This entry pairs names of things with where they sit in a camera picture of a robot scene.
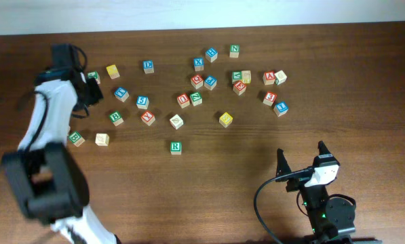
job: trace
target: brown wooden tabletop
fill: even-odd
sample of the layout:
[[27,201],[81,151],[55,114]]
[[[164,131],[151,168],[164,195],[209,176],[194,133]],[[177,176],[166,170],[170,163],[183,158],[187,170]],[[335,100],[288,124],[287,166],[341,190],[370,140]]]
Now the brown wooden tabletop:
[[[276,150],[284,149],[293,170],[312,164],[323,140],[341,163],[328,192],[356,199],[353,237],[405,243],[405,22],[327,24],[0,37],[0,158],[16,150],[31,118],[33,99],[22,111],[19,98],[51,64],[51,43],[74,43],[89,58],[88,71],[100,74],[104,100],[89,119],[71,119],[86,139],[68,148],[82,168],[91,206],[104,226],[124,243],[244,243],[269,239],[256,219],[256,189],[275,175]],[[229,45],[240,44],[239,58]],[[179,94],[194,88],[192,59],[214,47],[203,77],[218,79],[214,90],[200,88],[203,104],[181,109]],[[155,73],[146,75],[143,60]],[[106,66],[121,75],[111,80]],[[240,97],[231,72],[251,70],[252,82]],[[283,70],[288,79],[263,84],[263,72]],[[113,92],[130,92],[120,102]],[[289,106],[276,117],[262,103],[272,91]],[[149,97],[155,115],[145,125],[135,100]],[[108,115],[118,110],[124,123]],[[228,112],[233,122],[218,122]],[[185,124],[175,130],[169,119]],[[94,143],[108,133],[108,147]],[[169,143],[181,141],[182,155]],[[262,191],[259,207],[280,237],[312,233],[308,219],[285,183]],[[48,226],[24,219],[0,174],[0,243],[66,243],[49,236]]]

